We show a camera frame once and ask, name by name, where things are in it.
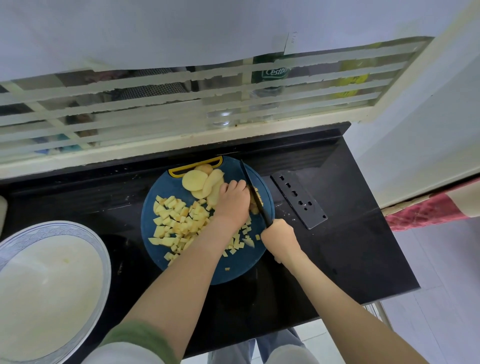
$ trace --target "hand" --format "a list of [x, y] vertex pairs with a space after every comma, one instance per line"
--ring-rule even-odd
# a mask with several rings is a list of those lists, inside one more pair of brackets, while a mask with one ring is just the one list
[[223, 219], [231, 224], [236, 232], [248, 219], [250, 205], [250, 191], [244, 180], [231, 181], [220, 186], [218, 203], [215, 206], [215, 219]]
[[265, 229], [262, 234], [262, 242], [269, 252], [273, 254], [275, 260], [283, 263], [287, 268], [292, 259], [302, 253], [293, 227], [287, 224], [282, 218], [273, 220], [272, 226]]

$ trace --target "teal object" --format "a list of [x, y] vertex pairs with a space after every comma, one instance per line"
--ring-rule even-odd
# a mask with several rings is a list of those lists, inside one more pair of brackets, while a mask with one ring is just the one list
[[[250, 168], [248, 165], [245, 165], [245, 167], [253, 185], [258, 188], [258, 193], [260, 194], [260, 197], [264, 203], [266, 214], [274, 219], [275, 208], [273, 199], [265, 182], [263, 181], [262, 177], [260, 177], [252, 168]], [[219, 168], [225, 173], [223, 177], [225, 182], [245, 179], [241, 171], [240, 161], [237, 159], [223, 157], [223, 162]], [[167, 269], [168, 261], [164, 258], [164, 256], [167, 252], [171, 252], [171, 249], [162, 245], [153, 245], [148, 240], [148, 238], [153, 237], [153, 233], [156, 228], [156, 224], [153, 222], [153, 219], [157, 218], [158, 216], [153, 212], [153, 204], [157, 195], [164, 198], [175, 196], [176, 198], [186, 202], [187, 206], [192, 205], [196, 199], [192, 196], [190, 191], [187, 191], [183, 188], [181, 184], [181, 178], [174, 178], [170, 176], [168, 171], [165, 171], [158, 178], [148, 192], [144, 202], [144, 207], [142, 209], [142, 238], [144, 240], [145, 248], [152, 260], [161, 270], [165, 270]], [[228, 257], [221, 257], [213, 274], [212, 281], [210, 283], [211, 285], [225, 283], [241, 276], [243, 273], [252, 268], [264, 254], [265, 246], [262, 241], [255, 239], [255, 235], [260, 235], [262, 233], [262, 231], [265, 229], [265, 222], [260, 214], [253, 215], [250, 213], [250, 217], [252, 219], [252, 231], [248, 232], [248, 235], [255, 242], [255, 248], [245, 245], [243, 249], [239, 249], [234, 255], [228, 252]], [[240, 241], [242, 239], [243, 233], [240, 230]]]

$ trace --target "yellow handle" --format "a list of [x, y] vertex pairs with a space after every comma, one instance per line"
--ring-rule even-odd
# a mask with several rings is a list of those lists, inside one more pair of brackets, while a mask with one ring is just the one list
[[188, 166], [182, 166], [182, 167], [176, 167], [176, 168], [172, 168], [170, 170], [168, 170], [168, 173], [170, 176], [172, 176], [173, 178], [180, 178], [180, 177], [183, 177], [189, 170], [192, 170], [193, 168], [195, 168], [196, 166], [200, 166], [201, 164], [211, 164], [213, 168], [218, 168], [222, 165], [223, 163], [223, 157], [222, 156], [219, 156], [219, 157], [215, 157], [215, 158], [212, 158], [212, 159], [208, 159], [208, 160], [204, 160], [202, 162], [197, 162], [197, 163], [193, 163], [193, 164], [189, 164]]

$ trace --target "black knife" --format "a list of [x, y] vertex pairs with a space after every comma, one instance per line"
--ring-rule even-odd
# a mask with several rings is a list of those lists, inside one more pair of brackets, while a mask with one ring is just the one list
[[252, 184], [252, 180], [248, 175], [248, 172], [247, 172], [247, 169], [245, 168], [245, 163], [243, 163], [243, 160], [240, 161], [240, 166], [243, 174], [245, 175], [245, 181], [247, 183], [248, 188], [250, 189], [250, 193], [252, 194], [253, 199], [258, 207], [258, 211], [260, 212], [260, 215], [262, 215], [265, 221], [265, 225], [269, 227], [270, 225], [272, 225], [272, 219], [267, 215], [262, 205], [262, 202], [260, 202], [260, 198], [258, 197], [257, 192], [255, 191], [255, 187]]

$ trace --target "leg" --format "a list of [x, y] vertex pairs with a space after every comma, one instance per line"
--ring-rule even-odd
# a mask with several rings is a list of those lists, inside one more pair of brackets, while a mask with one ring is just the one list
[[305, 347], [303, 342], [298, 337], [294, 328], [287, 328], [278, 332], [273, 332], [268, 335], [257, 338], [258, 350], [264, 363], [267, 362], [268, 357], [273, 350], [284, 345], [296, 345]]
[[250, 364], [254, 348], [252, 339], [209, 352], [207, 364]]

